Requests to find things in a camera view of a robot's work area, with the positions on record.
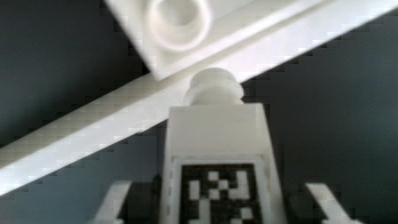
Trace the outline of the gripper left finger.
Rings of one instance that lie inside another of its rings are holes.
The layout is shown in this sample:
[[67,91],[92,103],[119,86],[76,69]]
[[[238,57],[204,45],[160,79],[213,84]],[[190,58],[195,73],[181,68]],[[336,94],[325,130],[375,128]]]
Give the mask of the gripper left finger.
[[112,183],[87,224],[158,224],[162,177]]

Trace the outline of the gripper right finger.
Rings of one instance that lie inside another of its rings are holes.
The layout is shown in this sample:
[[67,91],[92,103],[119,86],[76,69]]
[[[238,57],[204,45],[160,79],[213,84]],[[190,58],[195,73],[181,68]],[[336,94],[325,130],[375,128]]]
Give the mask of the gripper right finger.
[[288,224],[364,224],[343,205],[341,186],[306,180],[282,182]]

